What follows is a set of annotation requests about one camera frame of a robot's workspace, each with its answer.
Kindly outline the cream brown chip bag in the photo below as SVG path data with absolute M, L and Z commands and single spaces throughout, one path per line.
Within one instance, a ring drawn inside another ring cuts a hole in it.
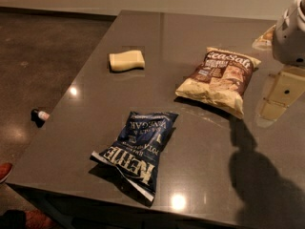
M 203 62 L 175 94 L 242 119 L 243 95 L 259 64 L 260 60 L 249 55 L 208 47 Z

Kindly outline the blue Kettle chip bag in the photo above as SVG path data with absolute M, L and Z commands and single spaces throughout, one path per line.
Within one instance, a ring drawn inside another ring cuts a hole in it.
M 112 146 L 100 153 L 93 151 L 91 158 L 115 167 L 131 186 L 153 201 L 160 154 L 177 118 L 176 113 L 130 112 Z

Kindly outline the small bottle on floor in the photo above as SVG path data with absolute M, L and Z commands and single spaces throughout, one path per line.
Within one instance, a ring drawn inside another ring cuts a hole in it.
M 32 109 L 30 114 L 34 120 L 39 119 L 41 121 L 47 121 L 50 117 L 50 115 L 48 113 L 38 110 L 38 109 Z

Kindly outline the red patterned rug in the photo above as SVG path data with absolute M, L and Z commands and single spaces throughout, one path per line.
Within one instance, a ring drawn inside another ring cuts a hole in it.
M 26 229 L 52 229 L 56 223 L 39 210 L 26 211 Z

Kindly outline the yellow sponge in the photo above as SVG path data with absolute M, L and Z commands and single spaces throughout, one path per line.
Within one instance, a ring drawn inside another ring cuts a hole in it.
M 124 72 L 132 69 L 144 69 L 145 60 L 141 51 L 132 50 L 109 55 L 111 69 L 114 72 Z

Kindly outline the red shoe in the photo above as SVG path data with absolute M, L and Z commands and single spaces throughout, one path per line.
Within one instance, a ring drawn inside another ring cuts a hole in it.
M 9 162 L 0 165 L 0 183 L 3 183 L 8 178 L 12 171 L 12 167 L 13 165 Z

